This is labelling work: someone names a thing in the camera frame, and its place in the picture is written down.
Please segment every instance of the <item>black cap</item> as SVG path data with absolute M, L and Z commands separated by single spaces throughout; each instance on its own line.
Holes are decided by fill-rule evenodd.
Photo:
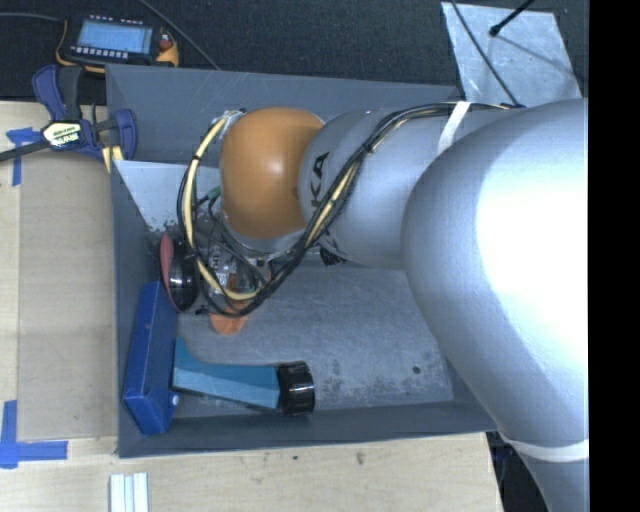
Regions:
M 304 361 L 278 367 L 280 408 L 287 416 L 310 414 L 316 405 L 316 392 L 311 370 Z

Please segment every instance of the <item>clamp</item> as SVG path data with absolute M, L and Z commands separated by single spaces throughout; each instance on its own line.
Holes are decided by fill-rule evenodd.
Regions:
M 60 68 L 51 64 L 40 69 L 32 79 L 38 102 L 45 106 L 51 122 L 42 130 L 41 140 L 0 153 L 0 162 L 18 158 L 41 149 L 73 151 L 105 162 L 110 168 L 111 154 L 130 159 L 138 143 L 135 117 L 128 109 L 117 110 L 113 119 L 92 124 L 82 119 L 78 106 L 78 83 L 84 73 L 80 66 Z M 119 144 L 108 147 L 98 138 L 98 133 L 118 129 Z

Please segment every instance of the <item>white tape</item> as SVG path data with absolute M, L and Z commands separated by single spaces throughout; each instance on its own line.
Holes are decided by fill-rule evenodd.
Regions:
M 500 437 L 502 437 L 505 443 L 513 446 L 519 454 L 545 462 L 578 462 L 589 457 L 589 438 L 580 443 L 570 444 L 569 446 L 547 448 L 545 446 L 523 443 L 522 441 L 513 441 L 502 432 L 500 432 Z
M 111 512 L 149 512 L 149 486 L 146 473 L 111 475 L 109 491 Z
M 451 144 L 453 144 L 453 137 L 458 131 L 458 127 L 460 126 L 460 123 L 462 123 L 462 119 L 466 115 L 470 106 L 471 103 L 468 101 L 459 101 L 454 107 L 444 130 L 442 130 L 442 135 L 440 135 L 440 141 L 438 142 L 438 156 L 449 149 Z

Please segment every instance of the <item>electronic device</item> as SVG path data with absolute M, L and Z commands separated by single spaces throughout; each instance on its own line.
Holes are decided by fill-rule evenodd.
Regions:
M 149 20 L 88 14 L 65 20 L 56 60 L 104 73 L 110 63 L 177 67 L 179 54 L 171 34 Z

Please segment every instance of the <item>wire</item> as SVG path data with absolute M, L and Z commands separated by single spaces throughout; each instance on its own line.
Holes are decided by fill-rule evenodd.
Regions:
M 453 8 L 456 11 L 456 14 L 458 15 L 458 18 L 460 19 L 460 23 L 462 23 L 462 26 L 464 27 L 464 30 L 467 32 L 467 34 L 469 36 L 469 39 L 471 39 L 471 42 L 476 47 L 476 50 L 478 50 L 478 53 L 480 54 L 480 57 L 482 57 L 482 60 L 484 60 L 485 64 L 489 68 L 489 71 L 491 71 L 491 73 L 493 74 L 495 79 L 500 84 L 500 87 L 502 87 L 502 89 L 507 94 L 507 96 L 509 96 L 509 98 L 511 99 L 511 102 L 515 106 L 520 106 L 521 103 L 516 99 L 516 97 L 513 95 L 513 93 L 509 90 L 509 87 L 507 87 L 507 84 L 504 83 L 504 80 L 502 80 L 502 78 L 500 78 L 500 75 L 498 74 L 496 69 L 493 67 L 493 65 L 489 61 L 489 57 L 487 57 L 487 55 L 484 53 L 484 51 L 480 47 L 480 44 L 478 43 L 477 39 L 475 38 L 475 36 L 471 32 L 471 29 L 469 28 L 469 25 L 467 25 L 466 20 L 462 16 L 462 13 L 460 12 L 460 9 L 458 9 L 458 3 L 456 2 L 456 0 L 451 0 L 451 5 L 453 5 Z
M 341 211 L 347 204 L 349 196 L 356 183 L 356 179 L 362 168 L 362 164 L 366 157 L 373 153 L 378 145 L 384 140 L 384 138 L 393 130 L 402 126 L 410 119 L 423 118 L 423 117 L 435 117 L 442 115 L 451 115 L 455 107 L 455 103 L 441 103 L 436 105 L 424 105 L 414 107 L 407 110 L 394 112 L 384 119 L 382 119 L 373 133 L 365 140 L 365 142 L 356 150 L 351 157 L 345 162 L 341 170 L 338 172 L 336 178 L 333 180 L 323 199 L 320 201 L 319 206 L 316 208 L 311 220 L 307 224 L 304 233 L 294 244 L 294 246 L 287 253 L 289 258 L 276 272 L 272 272 L 269 280 L 264 283 L 263 286 L 258 288 L 254 292 L 250 293 L 238 293 L 220 285 L 215 272 L 210 273 L 204 258 L 200 254 L 197 244 L 193 239 L 193 222 L 194 222 L 194 210 L 192 208 L 194 202 L 197 207 L 197 199 L 193 194 L 193 183 L 195 181 L 195 175 L 200 164 L 200 159 L 206 148 L 213 141 L 213 139 L 220 133 L 227 122 L 227 120 L 235 115 L 234 112 L 226 112 L 222 118 L 219 118 L 214 122 L 213 126 L 209 129 L 207 134 L 202 140 L 202 143 L 196 150 L 194 157 L 189 164 L 187 171 L 183 177 L 183 182 L 180 186 L 181 197 L 178 198 L 178 217 L 179 222 L 182 225 L 184 222 L 184 229 L 186 233 L 186 240 L 190 249 L 196 256 L 198 265 L 197 268 L 200 275 L 204 280 L 215 290 L 221 292 L 224 299 L 227 301 L 227 306 L 231 311 L 222 309 L 216 304 L 207 293 L 204 293 L 207 302 L 210 306 L 219 314 L 227 317 L 240 317 L 245 316 L 258 308 L 267 298 L 269 298 L 280 285 L 286 280 L 286 278 L 298 267 L 307 251 L 314 246 L 319 239 L 324 236 L 335 219 L 340 215 Z M 503 109 L 507 107 L 485 104 L 474 104 L 473 108 L 476 110 L 484 109 Z M 224 234 L 224 225 L 220 224 L 221 233 Z M 233 254 L 239 257 L 239 261 L 243 265 L 252 266 L 251 263 L 241 254 L 234 251 Z M 242 309 L 238 310 L 234 307 L 234 301 L 248 301 L 248 304 L 244 305 Z
M 53 21 L 55 23 L 64 23 L 63 19 L 54 18 L 53 16 L 45 16 L 44 14 L 32 14 L 30 12 L 0 12 L 3 18 L 35 18 L 37 20 Z
M 142 5 L 144 5 L 147 9 L 149 9 L 151 12 L 153 12 L 158 18 L 160 18 L 161 20 L 163 20 L 167 25 L 169 25 L 173 30 L 175 30 L 178 34 L 180 34 L 191 46 L 193 46 L 193 48 L 195 50 L 197 50 L 197 52 L 202 55 L 205 60 L 211 64 L 211 67 L 213 67 L 213 69 L 217 69 L 218 71 L 221 71 L 220 66 L 218 66 L 211 57 L 209 57 L 202 48 L 200 48 L 200 46 L 198 46 L 193 39 L 191 39 L 187 34 L 185 34 L 185 32 L 180 29 L 173 21 L 171 21 L 167 16 L 165 16 L 164 14 L 162 14 L 158 9 L 156 9 L 153 5 L 151 5 L 149 2 L 145 1 L 145 0 L 138 0 L 139 3 L 141 3 Z

